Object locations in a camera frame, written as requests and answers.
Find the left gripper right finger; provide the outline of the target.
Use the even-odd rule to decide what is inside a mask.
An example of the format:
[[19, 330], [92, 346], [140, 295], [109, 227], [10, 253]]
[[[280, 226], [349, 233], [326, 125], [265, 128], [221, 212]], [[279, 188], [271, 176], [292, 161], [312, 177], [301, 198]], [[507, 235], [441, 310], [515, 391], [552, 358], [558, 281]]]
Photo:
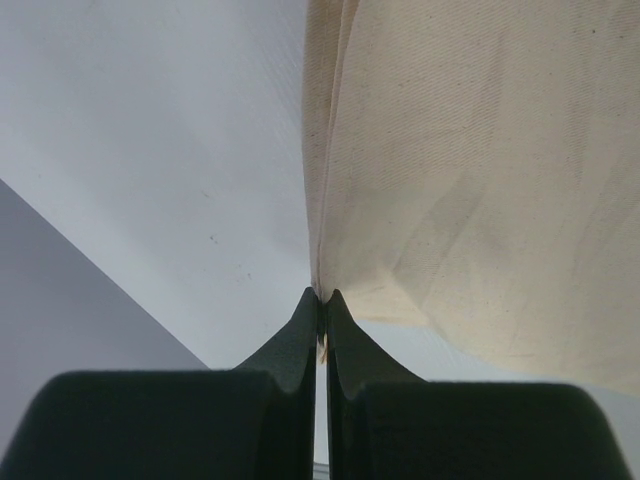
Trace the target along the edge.
[[330, 477], [389, 479], [378, 462], [366, 400], [371, 389], [424, 385], [355, 322], [343, 294], [334, 290], [324, 305], [327, 346], [327, 408]]

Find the beige cloth drape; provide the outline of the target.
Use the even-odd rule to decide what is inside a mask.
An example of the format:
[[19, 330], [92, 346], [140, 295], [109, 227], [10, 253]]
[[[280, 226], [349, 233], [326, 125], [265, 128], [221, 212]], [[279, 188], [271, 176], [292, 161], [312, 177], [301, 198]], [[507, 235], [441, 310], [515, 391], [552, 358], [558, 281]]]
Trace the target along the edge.
[[639, 5], [312, 1], [312, 284], [500, 368], [639, 391]]

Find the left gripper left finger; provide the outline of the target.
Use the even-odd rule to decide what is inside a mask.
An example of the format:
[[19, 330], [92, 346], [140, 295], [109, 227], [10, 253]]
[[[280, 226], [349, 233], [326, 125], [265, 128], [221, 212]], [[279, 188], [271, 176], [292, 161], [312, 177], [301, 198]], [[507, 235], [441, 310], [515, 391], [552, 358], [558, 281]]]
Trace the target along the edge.
[[256, 479], [313, 477], [319, 300], [304, 290], [290, 320], [235, 370], [269, 381]]

